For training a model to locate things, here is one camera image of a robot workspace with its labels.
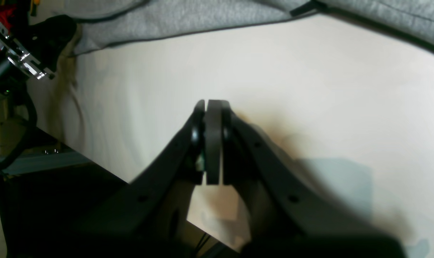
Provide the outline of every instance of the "white surface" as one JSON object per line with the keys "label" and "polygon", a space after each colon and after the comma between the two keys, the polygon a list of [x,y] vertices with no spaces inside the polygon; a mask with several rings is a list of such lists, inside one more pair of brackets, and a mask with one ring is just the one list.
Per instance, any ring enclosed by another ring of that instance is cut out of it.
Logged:
{"label": "white surface", "polygon": [[[307,158],[325,191],[414,246],[410,257],[434,258],[433,54],[316,15],[127,44],[76,65],[84,125],[65,85],[33,82],[39,127],[120,178],[146,168],[198,100],[225,99]],[[242,207],[233,189],[201,186],[188,220],[237,248],[249,240]]]}

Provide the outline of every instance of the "black strap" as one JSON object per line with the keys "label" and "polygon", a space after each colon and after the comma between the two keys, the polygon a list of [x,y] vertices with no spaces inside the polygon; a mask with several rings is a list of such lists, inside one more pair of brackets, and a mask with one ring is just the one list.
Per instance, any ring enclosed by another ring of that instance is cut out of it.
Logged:
{"label": "black strap", "polygon": [[305,13],[312,11],[312,10],[325,10],[326,8],[327,8],[326,4],[320,3],[316,0],[311,0],[307,3],[305,3],[304,5],[301,5],[295,9],[291,10],[290,15],[292,17],[295,17],[295,16],[305,14]]}

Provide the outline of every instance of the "gray fabric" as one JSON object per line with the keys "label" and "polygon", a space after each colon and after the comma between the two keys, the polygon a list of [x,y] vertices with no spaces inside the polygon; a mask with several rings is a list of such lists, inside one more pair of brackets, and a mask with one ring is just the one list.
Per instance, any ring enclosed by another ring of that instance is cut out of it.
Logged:
{"label": "gray fabric", "polygon": [[[75,54],[81,54],[132,40],[287,21],[291,19],[289,11],[306,2],[308,0],[66,0],[66,14],[74,18],[106,18],[83,24],[83,36],[75,48]],[[320,2],[434,45],[434,0]]]}
{"label": "gray fabric", "polygon": [[320,0],[434,45],[434,0]]}
{"label": "gray fabric", "polygon": [[[74,0],[73,10],[82,2],[84,1]],[[74,52],[81,54],[102,49],[109,44],[132,40],[286,21],[291,19],[290,10],[306,2],[307,0],[151,0],[113,19],[84,23],[83,36]],[[84,13],[75,16],[69,10],[66,10],[66,14],[75,18],[89,16]]]}

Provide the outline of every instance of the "gray blanket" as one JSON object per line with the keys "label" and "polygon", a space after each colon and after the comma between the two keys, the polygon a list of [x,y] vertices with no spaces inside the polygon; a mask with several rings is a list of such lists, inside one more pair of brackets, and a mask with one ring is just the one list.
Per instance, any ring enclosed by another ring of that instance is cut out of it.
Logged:
{"label": "gray blanket", "polygon": [[[66,0],[83,24],[75,54],[133,40],[292,19],[308,0]],[[434,0],[320,0],[434,45]]]}

